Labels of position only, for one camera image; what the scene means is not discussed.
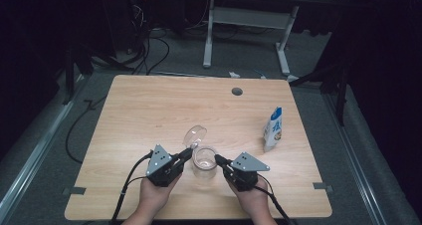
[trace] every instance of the small carton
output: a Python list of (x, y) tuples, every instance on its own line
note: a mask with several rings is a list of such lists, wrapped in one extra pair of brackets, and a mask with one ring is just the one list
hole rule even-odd
[(282, 138), (282, 108), (276, 108), (264, 127), (264, 152), (270, 151)]

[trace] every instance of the table top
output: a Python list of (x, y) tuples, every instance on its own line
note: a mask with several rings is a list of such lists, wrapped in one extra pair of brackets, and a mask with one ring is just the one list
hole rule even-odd
[[(233, 88), (242, 89), (240, 96)], [(263, 127), (276, 107), (283, 108), (283, 135), (263, 150)], [(207, 128), (202, 145), (212, 145), (228, 159), (246, 151), (271, 167), (260, 172), (272, 184), (283, 209), (292, 217), (328, 217), (331, 207), (289, 84), (282, 80), (117, 76), (114, 78), (76, 187), (65, 211), (70, 220), (108, 220), (134, 164), (156, 144), (178, 153), (194, 125)], [(133, 177), (144, 176), (147, 161)], [(235, 194), (223, 172), (208, 185), (198, 183), (190, 161), (167, 205), (156, 219), (242, 219)], [(129, 185), (119, 219), (138, 202), (139, 182)], [(269, 199), (271, 213), (282, 216)]]

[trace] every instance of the human hand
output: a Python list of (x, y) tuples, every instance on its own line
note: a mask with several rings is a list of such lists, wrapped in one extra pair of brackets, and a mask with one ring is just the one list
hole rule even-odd
[[(255, 188), (249, 191), (239, 192), (230, 182), (228, 183), (232, 191), (236, 194), (240, 206), (251, 217), (255, 225), (277, 224), (271, 216), (268, 206), (268, 195), (266, 193)], [(267, 182), (262, 177), (258, 177), (256, 186), (265, 190), (268, 189)]]
[(142, 178), (137, 208), (123, 224), (150, 224), (159, 210), (167, 203), (170, 193), (180, 177), (181, 174), (168, 187), (155, 186), (149, 179)]

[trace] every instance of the desk leg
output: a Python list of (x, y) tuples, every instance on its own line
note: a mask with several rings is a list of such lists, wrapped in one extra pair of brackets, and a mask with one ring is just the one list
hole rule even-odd
[(204, 68), (211, 67), (211, 57), (212, 57), (212, 26), (214, 23), (214, 0), (210, 0), (210, 10), (208, 16), (208, 34), (207, 41), (205, 42), (205, 52), (204, 52)]
[(276, 44), (277, 55), (279, 56), (279, 61), (280, 61), (280, 67), (282, 68), (282, 73), (285, 76), (288, 76), (290, 74), (288, 61), (286, 60), (285, 47), (288, 42), (289, 35), (292, 31), (293, 24), (295, 23), (296, 16), (298, 15), (298, 10), (299, 10), (299, 6), (295, 6), (293, 8), (289, 21), (288, 21), (288, 25), (285, 29), (283, 38), (280, 41), (280, 43)]

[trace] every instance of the cable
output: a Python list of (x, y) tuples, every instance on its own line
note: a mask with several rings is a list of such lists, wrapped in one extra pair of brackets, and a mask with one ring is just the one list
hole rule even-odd
[(202, 27), (202, 26), (204, 26), (204, 25), (207, 25), (207, 24), (208, 24), (208, 23), (204, 23), (204, 24), (200, 25), (200, 24), (202, 23), (202, 21), (204, 21), (205, 15), (207, 14), (207, 9), (208, 9), (208, 6), (209, 6), (209, 2), (210, 2), (210, 0), (207, 0), (207, 3), (205, 4), (204, 13), (202, 14), (202, 17), (201, 17), (201, 19), (198, 21), (198, 23), (197, 23), (197, 24), (195, 24), (195, 25), (193, 25), (193, 26), (191, 26), (191, 27), (185, 28), (185, 30), (199, 28), (199, 27)]
[(165, 53), (164, 57), (160, 61), (158, 61), (158, 63), (154, 64), (149, 70), (146, 71), (147, 76), (149, 76), (152, 69), (154, 69), (156, 66), (158, 66), (158, 64), (160, 64), (162, 61), (164, 61), (164, 59), (166, 59), (168, 54), (170, 53), (170, 46), (168, 46), (168, 44), (164, 40), (159, 39), (159, 38), (155, 38), (155, 40), (161, 41), (163, 44), (165, 44), (165, 46), (167, 47), (167, 52)]
[(286, 214), (285, 210), (283, 210), (282, 206), (280, 206), (279, 202), (277, 201), (277, 198), (274, 195), (274, 191), (273, 191), (273, 187), (271, 186), (271, 183), (263, 175), (261, 175), (261, 174), (258, 174), (258, 175), (260, 177), (262, 177), (267, 182), (267, 184), (270, 186), (271, 193), (269, 191), (267, 191), (266, 189), (262, 188), (262, 187), (254, 186), (254, 188), (260, 190), (261, 192), (263, 192), (265, 194), (267, 194), (271, 198), (271, 200), (273, 201), (277, 210), (279, 210), (280, 214), (282, 214), (282, 216), (285, 218), (285, 220), (288, 222), (288, 224), (296, 225), (296, 222), (289, 218), (288, 214)]
[(93, 101), (87, 101), (85, 100), (85, 102), (89, 102), (87, 109), (81, 113), (78, 118), (74, 121), (74, 123), (72, 124), (71, 128), (68, 131), (68, 135), (66, 136), (66, 141), (65, 141), (65, 148), (66, 148), (66, 153), (68, 154), (69, 158), (71, 160), (73, 160), (76, 163), (80, 163), (82, 164), (82, 161), (75, 158), (70, 150), (69, 150), (69, 139), (71, 137), (71, 133), (74, 130), (75, 126), (77, 125), (77, 123), (81, 120), (82, 117), (84, 117), (85, 114), (87, 114), (89, 111), (95, 110), (96, 109), (96, 105), (98, 105), (100, 102), (102, 102), (104, 99), (106, 98), (106, 96), (102, 97), (101, 99), (99, 99), (96, 103), (92, 104)]
[(133, 180), (131, 180), (130, 182), (129, 182), (129, 184), (131, 183), (131, 182), (133, 182), (133, 181), (135, 181), (135, 180), (137, 180), (137, 179), (141, 179), (141, 178), (145, 178), (146, 176), (141, 176), (141, 177), (136, 177), (136, 178), (133, 178)]
[(133, 166), (132, 170), (130, 171), (129, 175), (127, 176), (126, 182), (124, 183), (123, 189), (121, 190), (120, 197), (118, 198), (118, 203), (115, 206), (114, 214), (112, 215), (110, 224), (115, 224), (115, 220), (117, 219), (118, 212), (120, 211), (121, 204), (123, 203), (124, 196), (126, 195), (127, 187), (130, 184), (130, 182), (138, 179), (135, 178), (133, 180), (130, 180), (131, 176), (133, 175), (136, 168), (147, 158), (151, 158), (153, 154), (153, 151), (151, 150), (148, 154), (146, 154), (144, 157), (142, 157), (140, 160), (137, 161), (137, 163)]

